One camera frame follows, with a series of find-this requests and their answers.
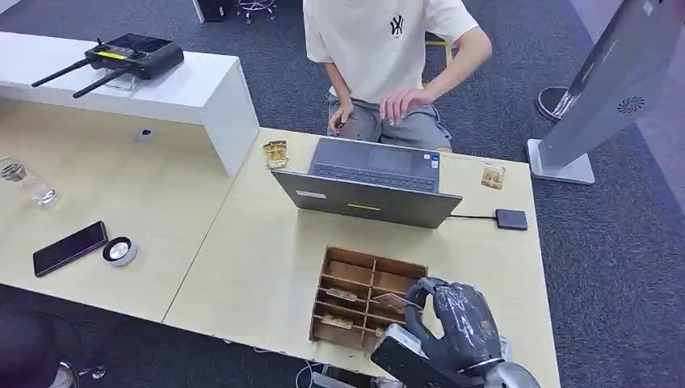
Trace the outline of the person's right hand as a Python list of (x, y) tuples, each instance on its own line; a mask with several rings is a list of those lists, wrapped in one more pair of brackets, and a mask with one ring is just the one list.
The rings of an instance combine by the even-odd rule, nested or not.
[(350, 99), (332, 99), (329, 101), (329, 135), (338, 136), (341, 134), (353, 110), (354, 105)]

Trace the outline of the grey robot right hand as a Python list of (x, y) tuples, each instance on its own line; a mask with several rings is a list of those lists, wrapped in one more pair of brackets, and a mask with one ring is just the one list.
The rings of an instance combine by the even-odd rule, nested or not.
[[(437, 338), (419, 311), (432, 297), (443, 328)], [(503, 362), (497, 325), (482, 293), (473, 286), (436, 277), (418, 279), (406, 292), (406, 330), (416, 337), (431, 362), (445, 369), (479, 374)]]

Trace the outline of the person's left hand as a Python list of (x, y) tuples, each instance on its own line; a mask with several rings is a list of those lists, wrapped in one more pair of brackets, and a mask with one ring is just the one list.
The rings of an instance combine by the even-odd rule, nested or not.
[(379, 114), (390, 125), (400, 124), (414, 108), (432, 104), (435, 96), (424, 89), (402, 89), (391, 92), (379, 102)]

